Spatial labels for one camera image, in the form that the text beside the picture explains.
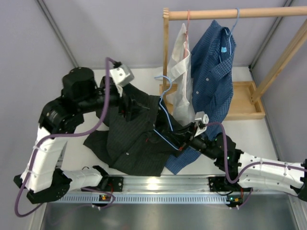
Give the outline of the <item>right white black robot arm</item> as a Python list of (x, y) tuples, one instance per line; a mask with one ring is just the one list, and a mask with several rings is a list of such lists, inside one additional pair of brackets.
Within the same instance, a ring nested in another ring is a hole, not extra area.
[(173, 131), (164, 130), (162, 137), (177, 151), (192, 148), (212, 159), (225, 173), (223, 184), (228, 190), (237, 187), (269, 189), (307, 199), (307, 163), (274, 161), (251, 155), (236, 148), (218, 122), (192, 122)]

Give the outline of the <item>blue wire hanger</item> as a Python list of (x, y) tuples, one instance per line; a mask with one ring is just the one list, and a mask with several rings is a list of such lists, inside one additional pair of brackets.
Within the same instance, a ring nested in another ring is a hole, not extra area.
[[(174, 131), (173, 130), (173, 126), (172, 126), (172, 123), (171, 123), (171, 120), (170, 120), (170, 117), (169, 117), (169, 113), (166, 109), (166, 106), (163, 106), (162, 105), (162, 101), (163, 101), (163, 97), (164, 95), (172, 88), (172, 81), (169, 77), (167, 76), (164, 76), (164, 75), (161, 75), (161, 76), (156, 76), (154, 77), (154, 79), (159, 79), (159, 78), (163, 78), (164, 80), (167, 80), (169, 83), (170, 83), (170, 86), (166, 89), (166, 90), (163, 90), (163, 92), (160, 94), (160, 101), (159, 101), (159, 107), (164, 111), (166, 117), (167, 117), (167, 120), (168, 120), (168, 124), (170, 126), (170, 129), (171, 131)], [(161, 137), (167, 144), (169, 144), (172, 148), (174, 148), (175, 150), (179, 151), (179, 148), (176, 147), (174, 144), (172, 144), (169, 140), (167, 140), (162, 134), (160, 134), (156, 129), (154, 129), (154, 132), (159, 136)]]

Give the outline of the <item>black pinstripe shirt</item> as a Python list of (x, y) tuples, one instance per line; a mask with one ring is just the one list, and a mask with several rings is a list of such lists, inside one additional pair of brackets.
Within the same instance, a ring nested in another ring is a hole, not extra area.
[[(126, 121), (117, 107), (109, 108), (104, 121), (109, 130), (91, 133), (83, 144), (110, 168), (135, 176), (160, 176), (169, 157), (179, 157), (182, 152), (154, 132), (170, 130), (164, 111), (159, 110), (159, 96), (133, 89), (136, 102), (147, 109)], [(170, 120), (173, 129), (181, 127), (172, 116)]]

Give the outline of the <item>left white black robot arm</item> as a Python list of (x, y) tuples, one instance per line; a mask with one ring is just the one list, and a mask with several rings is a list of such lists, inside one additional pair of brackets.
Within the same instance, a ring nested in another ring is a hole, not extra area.
[(66, 193), (84, 187), (104, 191), (108, 174), (100, 166), (66, 171), (59, 158), (84, 114), (108, 107), (119, 107), (129, 117), (123, 98), (123, 87), (134, 79), (132, 71), (121, 64), (109, 71), (109, 85), (99, 88), (90, 68), (74, 68), (62, 78), (61, 96), (47, 103), (38, 121), (37, 139), (25, 171), (14, 177), (15, 184), (27, 189), (32, 204), (61, 199)]

